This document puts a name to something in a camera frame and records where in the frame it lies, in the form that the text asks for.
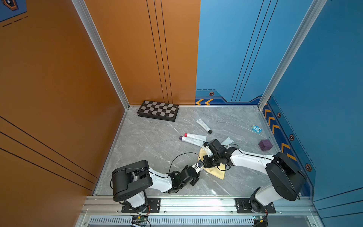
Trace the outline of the yellow cleaning cloth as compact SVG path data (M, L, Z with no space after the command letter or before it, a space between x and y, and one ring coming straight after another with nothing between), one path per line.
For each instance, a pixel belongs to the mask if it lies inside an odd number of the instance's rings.
M207 156L207 153L203 148L200 149L199 156L201 158L201 161L204 163L203 169L206 172L208 172L209 174L211 174L221 180L223 180L225 178L225 170L226 170L225 164L220 164L219 166L207 168L207 162L204 159L204 157Z

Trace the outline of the white tube green cap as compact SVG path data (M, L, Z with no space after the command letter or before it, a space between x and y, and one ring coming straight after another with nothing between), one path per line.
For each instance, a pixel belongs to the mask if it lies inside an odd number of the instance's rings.
M231 138L228 137L223 142L221 142L221 145L228 146L228 145L231 145L233 143L234 143L234 141Z

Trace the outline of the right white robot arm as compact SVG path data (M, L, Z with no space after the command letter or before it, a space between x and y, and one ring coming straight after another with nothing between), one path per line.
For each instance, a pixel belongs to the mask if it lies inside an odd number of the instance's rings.
M235 147L222 148L203 155L204 168L220 165L246 167L261 172L269 177L270 184L258 187L248 204L251 212L265 212L269 205L279 199L295 201L300 199L300 191L306 182L305 174L285 153L259 155L242 151Z

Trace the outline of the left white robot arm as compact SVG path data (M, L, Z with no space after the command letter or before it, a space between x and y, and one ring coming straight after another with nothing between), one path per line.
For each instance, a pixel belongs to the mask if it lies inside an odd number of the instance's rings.
M199 160L192 166L186 166L181 172L162 174L155 171L146 160L119 167L112 172L111 188L115 202L127 202L132 208L147 206L145 190L156 189L162 193L177 193L184 186L195 185L204 163Z

